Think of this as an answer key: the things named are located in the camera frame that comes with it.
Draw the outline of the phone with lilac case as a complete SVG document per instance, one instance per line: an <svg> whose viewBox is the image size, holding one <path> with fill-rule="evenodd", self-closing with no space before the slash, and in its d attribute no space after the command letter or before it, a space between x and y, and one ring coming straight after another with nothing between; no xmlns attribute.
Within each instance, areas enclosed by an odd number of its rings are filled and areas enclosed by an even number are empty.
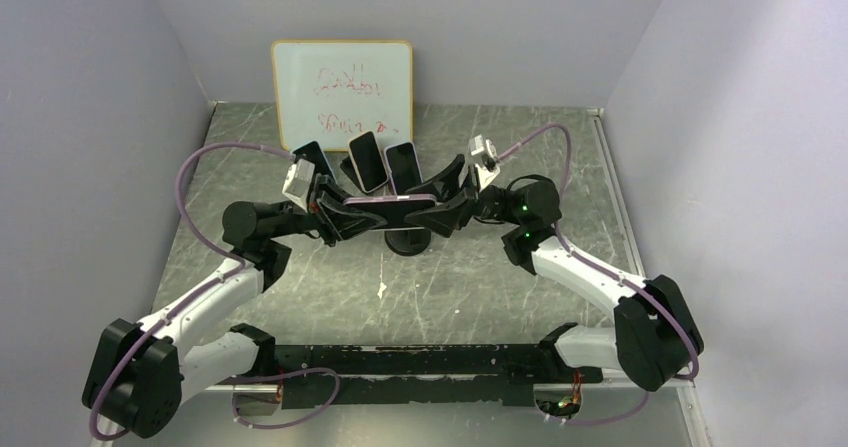
<svg viewBox="0 0 848 447"><path fill-rule="evenodd" d="M396 195L423 182L416 148L412 142L402 142L384 149L387 172Z"/></svg>

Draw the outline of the phone with blue case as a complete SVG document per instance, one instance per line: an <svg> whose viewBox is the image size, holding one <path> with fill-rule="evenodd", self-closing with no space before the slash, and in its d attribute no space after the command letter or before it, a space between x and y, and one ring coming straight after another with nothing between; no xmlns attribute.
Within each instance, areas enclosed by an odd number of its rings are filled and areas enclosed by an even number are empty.
<svg viewBox="0 0 848 447"><path fill-rule="evenodd" d="M330 166L325 152L317 141L311 141L292 151L296 160L305 159L314 165L317 174L325 175L336 180L336 175Z"/></svg>

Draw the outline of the phone with beige case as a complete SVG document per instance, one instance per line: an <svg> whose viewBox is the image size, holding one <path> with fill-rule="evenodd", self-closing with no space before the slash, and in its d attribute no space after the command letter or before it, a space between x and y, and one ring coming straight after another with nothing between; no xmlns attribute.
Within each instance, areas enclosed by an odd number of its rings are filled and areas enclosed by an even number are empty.
<svg viewBox="0 0 848 447"><path fill-rule="evenodd" d="M373 131L367 131L348 142L348 152L361 190L370 194L388 182L383 155Z"/></svg>

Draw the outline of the black round base phone holder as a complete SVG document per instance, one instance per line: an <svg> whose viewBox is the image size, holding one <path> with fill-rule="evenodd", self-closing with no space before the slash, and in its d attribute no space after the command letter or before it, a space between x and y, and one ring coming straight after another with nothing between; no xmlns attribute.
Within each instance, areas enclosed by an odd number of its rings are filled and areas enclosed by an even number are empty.
<svg viewBox="0 0 848 447"><path fill-rule="evenodd" d="M412 257L423 253L429 248L431 239L432 234L426 229L384 232L384 242L389 250L403 257Z"/></svg>

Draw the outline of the phone with pink case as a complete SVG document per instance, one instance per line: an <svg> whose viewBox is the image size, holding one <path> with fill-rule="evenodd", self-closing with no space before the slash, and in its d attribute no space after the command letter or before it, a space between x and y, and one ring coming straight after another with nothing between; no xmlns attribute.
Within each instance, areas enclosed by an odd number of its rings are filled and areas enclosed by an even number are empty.
<svg viewBox="0 0 848 447"><path fill-rule="evenodd" d="M377 230L398 231L420 229L420 226L406 221L405 217L435 207L437 200L431 194L349 197L343 201L343 205L380 217L382 221L376 227Z"/></svg>

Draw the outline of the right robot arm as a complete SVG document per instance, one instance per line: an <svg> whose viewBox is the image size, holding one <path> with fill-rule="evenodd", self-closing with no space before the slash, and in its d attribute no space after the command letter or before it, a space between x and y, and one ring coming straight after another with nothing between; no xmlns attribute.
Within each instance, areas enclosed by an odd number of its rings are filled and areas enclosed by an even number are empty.
<svg viewBox="0 0 848 447"><path fill-rule="evenodd" d="M492 184L500 160L489 154L468 174L444 174L404 194L355 197L328 175L314 174L306 201L329 244L369 231L451 237L472 221L511 225L501 238L508 261L531 275L565 286L601 310L610 328L565 327L539 358L550 380L578 368L623 372L646 391L699 372L704 343L677 283L617 269L566 240L558 222L560 191L549 178L522 176L505 187Z"/></svg>

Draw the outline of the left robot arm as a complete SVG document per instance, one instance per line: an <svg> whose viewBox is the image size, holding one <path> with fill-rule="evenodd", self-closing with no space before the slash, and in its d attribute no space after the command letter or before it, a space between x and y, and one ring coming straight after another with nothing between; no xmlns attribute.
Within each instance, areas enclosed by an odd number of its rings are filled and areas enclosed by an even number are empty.
<svg viewBox="0 0 848 447"><path fill-rule="evenodd" d="M276 340L240 324L213 342L199 341L233 310L260 296L283 275L291 257L279 243L286 235L315 234L333 246L387 226L385 217L340 200L326 176L305 201L237 201L222 216L222 263L203 281L142 319L117 319L101 333L82 394L89 431L101 442L127 434L159 433L178 407L222 382L276 383L338 373L327 367L283 370Z"/></svg>

